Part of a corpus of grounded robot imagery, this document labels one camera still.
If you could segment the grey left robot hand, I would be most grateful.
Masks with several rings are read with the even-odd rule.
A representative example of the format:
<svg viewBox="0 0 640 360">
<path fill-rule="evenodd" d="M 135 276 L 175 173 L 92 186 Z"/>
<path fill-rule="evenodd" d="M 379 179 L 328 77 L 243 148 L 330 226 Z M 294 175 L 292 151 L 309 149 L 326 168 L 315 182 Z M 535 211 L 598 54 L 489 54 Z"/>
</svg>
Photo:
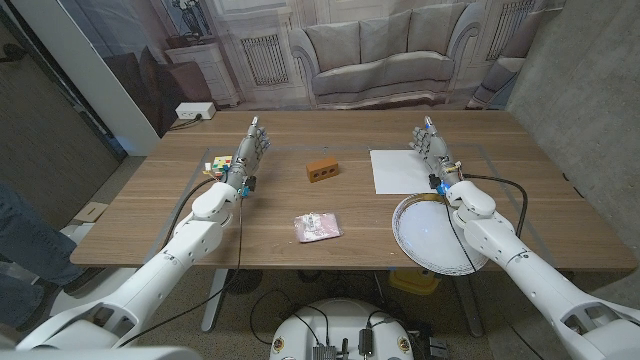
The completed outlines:
<svg viewBox="0 0 640 360">
<path fill-rule="evenodd" d="M 259 124 L 259 117 L 254 116 L 247 135 L 232 157 L 225 183 L 236 190 L 240 189 L 247 178 L 255 175 L 269 146 L 270 139 L 266 129 Z"/>
</svg>

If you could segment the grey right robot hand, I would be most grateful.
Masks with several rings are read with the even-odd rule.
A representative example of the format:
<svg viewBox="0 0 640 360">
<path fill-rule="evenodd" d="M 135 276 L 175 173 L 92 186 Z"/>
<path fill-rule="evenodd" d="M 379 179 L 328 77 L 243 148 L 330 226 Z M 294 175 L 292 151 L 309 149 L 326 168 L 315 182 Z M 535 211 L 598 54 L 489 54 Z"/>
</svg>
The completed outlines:
<svg viewBox="0 0 640 360">
<path fill-rule="evenodd" d="M 449 188 L 464 180 L 461 162 L 455 161 L 444 138 L 439 134 L 432 119 L 424 118 L 422 127 L 415 127 L 412 131 L 413 140 L 409 146 L 422 158 L 429 170 L 429 184 L 441 195 Z"/>
</svg>

